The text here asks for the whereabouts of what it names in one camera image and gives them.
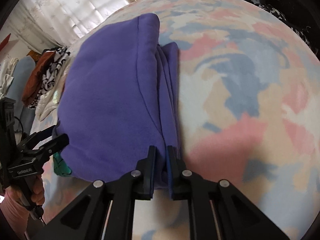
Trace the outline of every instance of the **gray blue garment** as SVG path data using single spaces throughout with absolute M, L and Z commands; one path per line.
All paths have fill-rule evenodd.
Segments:
M 159 46 L 159 19 L 144 14 L 97 31 L 68 74 L 58 118 L 70 144 L 61 152 L 72 175 L 119 179 L 158 148 L 156 187 L 166 187 L 166 146 L 179 147 L 178 46 Z

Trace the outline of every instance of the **human hand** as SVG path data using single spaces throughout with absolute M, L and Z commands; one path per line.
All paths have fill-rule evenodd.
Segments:
M 21 203 L 21 196 L 22 192 L 19 188 L 16 186 L 10 186 L 6 189 L 6 194 L 14 200 L 15 202 Z M 33 185 L 33 194 L 31 196 L 31 201 L 36 203 L 37 205 L 43 205 L 44 204 L 44 187 L 43 187 L 43 181 L 41 178 L 41 175 L 36 176 L 35 184 Z

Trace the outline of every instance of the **multicolored patterned bedding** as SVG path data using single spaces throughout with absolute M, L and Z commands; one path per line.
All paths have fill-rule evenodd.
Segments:
M 140 0 L 97 29 L 148 12 L 159 16 L 159 43 L 180 48 L 188 167 L 206 179 L 230 180 L 291 239 L 300 239 L 320 210 L 318 59 L 289 27 L 243 0 Z M 72 57 L 97 29 L 70 48 Z M 56 122 L 54 111 L 35 121 L 33 131 Z M 43 176 L 46 221 L 88 185 L 58 178 L 52 162 Z M 171 202 L 165 191 L 137 202 L 134 240 L 188 238 L 186 203 Z

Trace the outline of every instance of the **red object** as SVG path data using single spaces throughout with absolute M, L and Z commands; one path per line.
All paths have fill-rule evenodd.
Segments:
M 11 33 L 0 43 L 0 51 L 7 45 L 9 42 Z

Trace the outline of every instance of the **silver screw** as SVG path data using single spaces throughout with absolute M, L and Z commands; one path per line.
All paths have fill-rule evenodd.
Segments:
M 141 175 L 141 172 L 138 170 L 131 171 L 132 177 L 139 177 L 140 175 Z
M 94 186 L 95 188 L 102 187 L 102 186 L 103 186 L 103 181 L 102 181 L 102 180 L 96 180 L 96 181 L 93 183 L 93 186 Z
M 223 179 L 219 182 L 221 187 L 229 187 L 230 183 L 226 179 Z
M 182 172 L 182 175 L 185 176 L 185 177 L 190 177 L 192 175 L 192 171 L 189 171 L 189 170 L 184 170 Z

